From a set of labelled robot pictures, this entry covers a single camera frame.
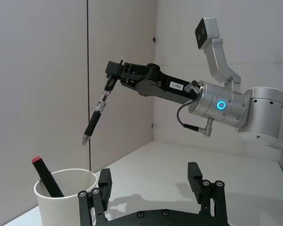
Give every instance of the label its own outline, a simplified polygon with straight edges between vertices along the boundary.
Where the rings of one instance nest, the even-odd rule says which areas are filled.
[[[96,110],[98,112],[102,112],[104,110],[104,107],[105,107],[106,103],[104,101],[99,101],[98,102],[98,105],[96,106]]]
[[[177,90],[180,90],[182,91],[183,90],[183,85],[182,84],[179,84],[179,83],[176,83],[176,82],[170,82],[170,87],[171,88],[174,88],[174,89],[177,89]]]

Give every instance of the red marker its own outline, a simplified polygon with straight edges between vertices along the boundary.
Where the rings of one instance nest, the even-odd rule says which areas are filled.
[[[55,179],[46,167],[42,158],[40,156],[37,156],[32,159],[32,162],[50,196],[53,198],[64,197],[61,189],[57,185]]]

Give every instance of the screw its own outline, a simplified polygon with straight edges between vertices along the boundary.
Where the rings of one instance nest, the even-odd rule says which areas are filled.
[[[208,185],[209,185],[209,181],[207,181],[207,180],[204,180],[202,183],[203,183],[203,185],[205,185],[205,186],[208,186]]]
[[[145,216],[145,213],[142,212],[142,211],[140,211],[140,212],[137,213],[137,217],[138,217],[138,218],[143,218],[144,216]]]
[[[97,194],[97,193],[99,193],[99,189],[94,189],[94,190],[92,191],[92,194]]]
[[[86,192],[81,192],[81,193],[79,194],[80,197],[84,197],[85,195],[86,195]]]
[[[167,211],[167,210],[163,210],[161,213],[162,213],[163,216],[168,216],[169,215],[169,211]]]
[[[217,186],[219,186],[219,187],[222,187],[222,186],[224,185],[221,181],[218,181],[216,184],[217,184]]]

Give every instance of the robotic arm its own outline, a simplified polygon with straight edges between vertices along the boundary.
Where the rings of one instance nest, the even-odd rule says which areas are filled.
[[[123,86],[142,96],[160,97],[182,104],[177,112],[179,122],[183,127],[203,133],[207,137],[211,135],[212,122],[217,121],[235,127],[244,139],[259,140],[265,145],[276,143],[279,133],[283,134],[283,92],[257,87],[241,94],[241,78],[226,63],[223,39],[219,37],[215,18],[203,18],[195,35],[198,48],[203,49],[207,56],[211,76],[223,83],[223,87],[205,81],[188,82],[166,75],[155,64],[135,65],[109,61],[105,71],[108,81],[85,131],[82,144],[86,144],[92,135],[104,110],[105,101],[118,80]],[[185,106],[189,107],[189,113],[207,119],[205,128],[180,121],[178,114]]]

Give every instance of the pen tip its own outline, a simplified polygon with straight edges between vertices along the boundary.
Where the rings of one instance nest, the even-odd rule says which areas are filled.
[[[83,140],[82,140],[82,145],[85,145],[88,142],[89,139],[90,139],[90,136],[84,134],[84,137],[83,137]]]

